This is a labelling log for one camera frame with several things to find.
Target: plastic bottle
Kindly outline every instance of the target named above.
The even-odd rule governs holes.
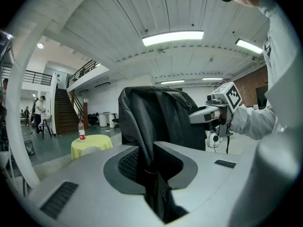
[[[84,124],[82,123],[81,120],[78,125],[78,130],[79,130],[80,140],[85,140]]]

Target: wooden stair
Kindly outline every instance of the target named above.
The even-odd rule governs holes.
[[[56,89],[55,120],[57,135],[78,131],[79,118],[65,89]]]

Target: wastebasket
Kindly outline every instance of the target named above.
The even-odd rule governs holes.
[[[35,153],[33,142],[31,140],[24,141],[25,149],[27,150],[27,153],[29,155],[32,155]]]

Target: brick wall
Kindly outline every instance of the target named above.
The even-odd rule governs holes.
[[[234,81],[246,107],[258,104],[256,88],[267,85],[267,81],[266,66]]]

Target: black railing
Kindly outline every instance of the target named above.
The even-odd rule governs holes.
[[[11,67],[2,66],[2,78],[9,79],[10,71],[11,71]],[[34,72],[31,70],[26,70],[23,77],[23,81],[50,86],[52,81],[52,76],[39,72]]]
[[[71,86],[75,81],[83,77],[86,73],[95,69],[97,66],[99,66],[99,63],[94,60],[90,60],[89,62],[87,62],[68,79],[67,87]]]

